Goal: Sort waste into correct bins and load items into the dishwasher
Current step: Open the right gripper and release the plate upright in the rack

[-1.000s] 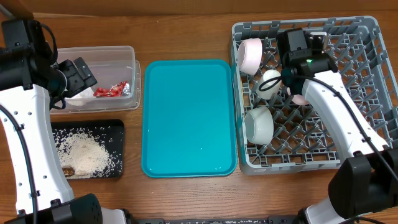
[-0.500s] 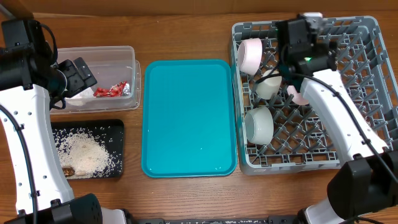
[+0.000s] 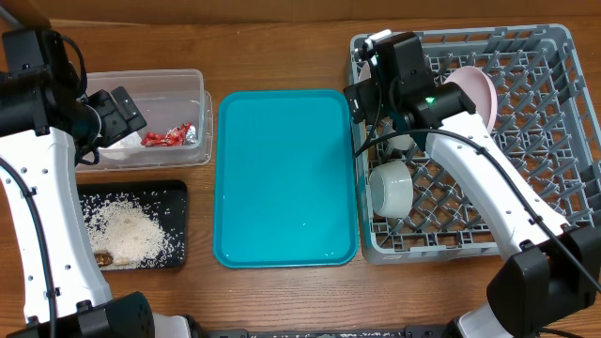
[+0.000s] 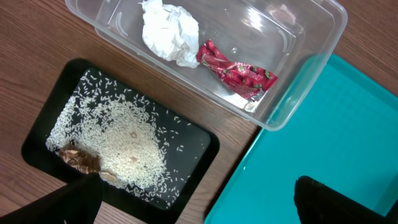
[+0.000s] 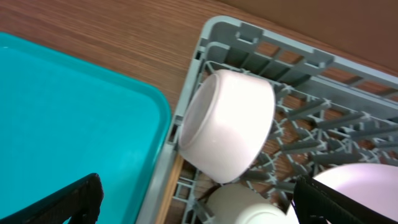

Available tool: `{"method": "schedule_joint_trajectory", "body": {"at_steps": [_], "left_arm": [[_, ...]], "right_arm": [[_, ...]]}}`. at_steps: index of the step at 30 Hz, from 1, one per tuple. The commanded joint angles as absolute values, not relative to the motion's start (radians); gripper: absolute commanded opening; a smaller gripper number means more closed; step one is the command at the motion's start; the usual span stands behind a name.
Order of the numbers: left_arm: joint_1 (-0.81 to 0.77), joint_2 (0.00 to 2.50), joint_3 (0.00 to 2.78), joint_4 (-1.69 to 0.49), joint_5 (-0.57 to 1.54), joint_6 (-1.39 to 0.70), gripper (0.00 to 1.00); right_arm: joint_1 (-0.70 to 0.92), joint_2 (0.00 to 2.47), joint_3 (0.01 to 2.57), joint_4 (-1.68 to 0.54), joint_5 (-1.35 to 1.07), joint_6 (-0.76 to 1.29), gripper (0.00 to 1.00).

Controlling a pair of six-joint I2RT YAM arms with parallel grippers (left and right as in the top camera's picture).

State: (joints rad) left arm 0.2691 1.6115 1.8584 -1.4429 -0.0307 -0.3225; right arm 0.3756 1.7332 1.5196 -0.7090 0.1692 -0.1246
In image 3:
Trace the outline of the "white tissue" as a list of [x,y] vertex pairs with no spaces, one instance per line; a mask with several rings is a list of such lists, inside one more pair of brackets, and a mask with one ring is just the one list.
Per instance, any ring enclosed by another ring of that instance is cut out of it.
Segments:
[[100,154],[107,159],[121,161],[138,152],[142,147],[142,138],[138,132],[133,132],[108,148],[101,148]]

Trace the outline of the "pink small bowl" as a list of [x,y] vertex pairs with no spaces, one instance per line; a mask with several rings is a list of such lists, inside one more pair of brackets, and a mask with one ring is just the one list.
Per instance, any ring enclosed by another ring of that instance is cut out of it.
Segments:
[[364,62],[358,76],[359,85],[369,85],[371,80],[371,69],[368,62]]

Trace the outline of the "white paper cup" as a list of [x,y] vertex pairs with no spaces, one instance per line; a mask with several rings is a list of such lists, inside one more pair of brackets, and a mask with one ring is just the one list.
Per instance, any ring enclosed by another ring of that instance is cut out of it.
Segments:
[[[384,119],[384,134],[392,134],[396,132],[396,126],[393,121],[389,118]],[[395,149],[401,151],[409,151],[415,145],[414,140],[410,135],[399,135],[395,137],[391,137],[387,140],[387,143],[394,147]]]

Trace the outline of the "red snack wrapper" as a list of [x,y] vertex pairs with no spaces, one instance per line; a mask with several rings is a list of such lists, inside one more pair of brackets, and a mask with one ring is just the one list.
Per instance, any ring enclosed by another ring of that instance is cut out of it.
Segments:
[[183,123],[167,133],[148,132],[141,141],[145,147],[189,146],[197,141],[196,128],[192,123]]

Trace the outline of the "pink plate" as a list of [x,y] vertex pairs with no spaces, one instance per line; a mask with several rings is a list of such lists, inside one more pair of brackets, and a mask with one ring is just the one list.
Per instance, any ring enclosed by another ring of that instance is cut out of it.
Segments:
[[475,104],[487,132],[491,133],[497,118],[498,97],[489,76],[478,68],[465,66],[453,71],[444,83],[455,83],[461,87]]

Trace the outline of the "rice pile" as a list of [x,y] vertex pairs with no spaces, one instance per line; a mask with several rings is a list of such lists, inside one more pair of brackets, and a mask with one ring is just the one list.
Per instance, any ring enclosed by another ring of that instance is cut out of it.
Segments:
[[81,197],[92,252],[109,253],[111,266],[102,270],[168,268],[184,261],[183,232],[165,225],[159,202],[143,202],[131,193]]

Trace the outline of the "metal bowl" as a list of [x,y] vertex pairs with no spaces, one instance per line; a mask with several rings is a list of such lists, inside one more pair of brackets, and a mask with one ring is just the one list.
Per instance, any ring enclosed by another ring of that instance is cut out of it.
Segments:
[[406,218],[412,208],[413,182],[402,161],[375,167],[369,177],[372,209],[384,218]]

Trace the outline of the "brown food piece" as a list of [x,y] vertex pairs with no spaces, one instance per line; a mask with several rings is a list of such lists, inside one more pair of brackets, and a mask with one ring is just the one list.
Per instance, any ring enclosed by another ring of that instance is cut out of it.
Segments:
[[94,253],[94,257],[99,268],[108,267],[114,263],[114,258],[109,253]]

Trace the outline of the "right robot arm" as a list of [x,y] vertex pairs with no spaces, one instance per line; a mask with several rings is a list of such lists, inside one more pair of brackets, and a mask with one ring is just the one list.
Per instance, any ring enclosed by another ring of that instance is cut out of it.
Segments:
[[447,337],[533,337],[593,305],[600,291],[600,236],[572,227],[527,183],[492,139],[497,93],[466,66],[442,84],[412,32],[368,37],[356,52],[370,70],[344,94],[355,123],[388,117],[458,183],[489,227],[503,266],[485,304],[451,321]]

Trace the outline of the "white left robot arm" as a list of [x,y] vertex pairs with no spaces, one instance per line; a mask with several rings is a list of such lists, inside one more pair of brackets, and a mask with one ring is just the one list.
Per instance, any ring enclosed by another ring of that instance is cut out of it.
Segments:
[[87,93],[74,42],[49,28],[2,36],[1,182],[24,275],[22,337],[200,337],[186,315],[153,312],[134,292],[114,298],[92,252],[75,168],[142,129],[129,93]]

